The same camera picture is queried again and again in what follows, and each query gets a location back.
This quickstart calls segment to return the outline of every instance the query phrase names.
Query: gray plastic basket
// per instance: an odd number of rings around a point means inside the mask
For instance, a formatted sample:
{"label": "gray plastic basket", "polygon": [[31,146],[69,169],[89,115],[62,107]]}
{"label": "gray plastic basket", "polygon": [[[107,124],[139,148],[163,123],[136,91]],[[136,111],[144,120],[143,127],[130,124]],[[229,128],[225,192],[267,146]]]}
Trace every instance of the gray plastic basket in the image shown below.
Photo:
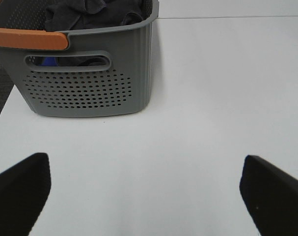
{"label": "gray plastic basket", "polygon": [[[0,28],[42,30],[52,0],[3,0]],[[129,26],[62,31],[63,51],[0,47],[0,62],[30,108],[44,116],[99,117],[134,113],[149,102],[152,22],[158,0],[145,0],[146,19]],[[41,57],[102,56],[102,66],[46,67]]]}

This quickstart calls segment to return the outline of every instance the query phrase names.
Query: laundry basket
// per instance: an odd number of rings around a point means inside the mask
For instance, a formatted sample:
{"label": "laundry basket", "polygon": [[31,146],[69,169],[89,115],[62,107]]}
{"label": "laundry basket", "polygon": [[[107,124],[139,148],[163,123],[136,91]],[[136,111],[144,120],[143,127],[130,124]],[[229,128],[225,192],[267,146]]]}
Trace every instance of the laundry basket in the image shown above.
{"label": "laundry basket", "polygon": [[[149,102],[152,23],[158,0],[144,0],[145,20],[128,26],[46,32],[55,0],[0,0],[0,62],[30,108],[44,116],[134,113]],[[44,58],[99,57],[97,66],[40,66]]]}

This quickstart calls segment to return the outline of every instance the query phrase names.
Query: white surface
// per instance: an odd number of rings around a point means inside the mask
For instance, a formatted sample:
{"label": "white surface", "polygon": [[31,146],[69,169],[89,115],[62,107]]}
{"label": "white surface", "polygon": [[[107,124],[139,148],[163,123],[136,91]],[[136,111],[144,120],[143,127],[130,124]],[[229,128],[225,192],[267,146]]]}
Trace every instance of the white surface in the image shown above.
{"label": "white surface", "polygon": [[159,0],[160,17],[290,16],[298,0]]}
{"label": "white surface", "polygon": [[13,89],[0,172],[39,151],[51,163],[31,236],[257,236],[245,156],[298,178],[298,18],[157,21],[140,113],[46,118]]}

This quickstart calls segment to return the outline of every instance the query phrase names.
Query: white table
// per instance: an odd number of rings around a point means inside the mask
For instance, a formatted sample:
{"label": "white table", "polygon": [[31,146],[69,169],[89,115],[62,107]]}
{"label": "white table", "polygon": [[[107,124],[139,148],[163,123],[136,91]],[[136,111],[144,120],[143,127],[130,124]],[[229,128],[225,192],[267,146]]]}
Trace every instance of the white table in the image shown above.
{"label": "white table", "polygon": [[256,236],[239,193],[246,155],[298,178],[298,18],[159,19],[156,29],[142,112],[41,117],[13,89],[0,172],[39,151],[51,163],[31,236]]}
{"label": "white table", "polygon": [[296,16],[298,0],[160,0],[160,17]]}

